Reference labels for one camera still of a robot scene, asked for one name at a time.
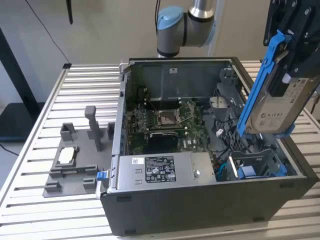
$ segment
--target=blue latch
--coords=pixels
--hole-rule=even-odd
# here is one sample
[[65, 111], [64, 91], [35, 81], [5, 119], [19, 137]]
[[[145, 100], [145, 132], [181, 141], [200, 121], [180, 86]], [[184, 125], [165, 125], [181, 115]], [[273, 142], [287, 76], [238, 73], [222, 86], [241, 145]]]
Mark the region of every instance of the blue latch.
[[99, 171], [97, 174], [96, 174], [96, 180], [97, 181], [104, 181], [104, 180], [107, 180], [109, 177], [108, 177], [108, 173], [107, 171]]

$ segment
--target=screw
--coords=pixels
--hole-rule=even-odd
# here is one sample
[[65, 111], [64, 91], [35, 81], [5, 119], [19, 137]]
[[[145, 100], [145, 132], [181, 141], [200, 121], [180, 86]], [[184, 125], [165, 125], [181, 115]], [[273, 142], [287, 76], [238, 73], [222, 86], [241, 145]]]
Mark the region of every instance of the screw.
[[198, 178], [200, 176], [200, 172], [198, 170], [194, 170], [193, 174], [195, 178]]

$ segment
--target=slotted aluminum table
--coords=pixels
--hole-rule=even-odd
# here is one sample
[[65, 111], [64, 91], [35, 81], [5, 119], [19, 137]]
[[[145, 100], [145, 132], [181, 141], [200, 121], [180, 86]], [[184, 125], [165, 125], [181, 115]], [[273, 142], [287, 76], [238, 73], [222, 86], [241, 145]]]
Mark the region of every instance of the slotted aluminum table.
[[[243, 61], [255, 80], [259, 61]], [[113, 236], [95, 194], [43, 198], [44, 185], [60, 141], [62, 123], [89, 128], [87, 105], [95, 105], [101, 127], [114, 121], [119, 65], [73, 65], [60, 74], [26, 141], [0, 198], [0, 239], [125, 239]], [[320, 177], [320, 126], [302, 111], [291, 135]], [[300, 200], [286, 203], [269, 222], [143, 235], [134, 239], [308, 239], [320, 238], [320, 182]]]

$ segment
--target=floor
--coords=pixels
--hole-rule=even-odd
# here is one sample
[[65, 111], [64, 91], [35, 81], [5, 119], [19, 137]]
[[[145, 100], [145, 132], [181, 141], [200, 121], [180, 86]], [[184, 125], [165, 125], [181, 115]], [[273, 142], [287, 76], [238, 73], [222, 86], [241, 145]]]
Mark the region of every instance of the floor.
[[[1, 144], [8, 150], [19, 154], [21, 149], [24, 146], [24, 142], [14, 142], [14, 143], [5, 143], [1, 142]], [[8, 174], [10, 173], [13, 165], [17, 160], [17, 156], [5, 151], [0, 147], [0, 190], [4, 185]]]

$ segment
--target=wall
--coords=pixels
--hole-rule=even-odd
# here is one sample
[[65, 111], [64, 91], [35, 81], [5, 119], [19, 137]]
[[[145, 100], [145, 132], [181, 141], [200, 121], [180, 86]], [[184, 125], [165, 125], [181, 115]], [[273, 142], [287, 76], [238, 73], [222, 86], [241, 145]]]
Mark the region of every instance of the wall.
[[[69, 24], [65, 0], [28, 1], [73, 64], [119, 63], [129, 57], [156, 56], [156, 0], [74, 0], [73, 25]], [[267, 2], [225, 1], [217, 56], [250, 60], [263, 57]], [[160, 8], [178, 5], [187, 10], [191, 3], [162, 0]], [[25, 1], [1, 0], [0, 26], [36, 99], [45, 101], [66, 60]], [[206, 47], [184, 47], [180, 51], [180, 56], [206, 55]], [[0, 105], [20, 102], [14, 91], [12, 85], [1, 87]]]
[[269, 4], [269, 0], [226, 0], [215, 55], [262, 59]]

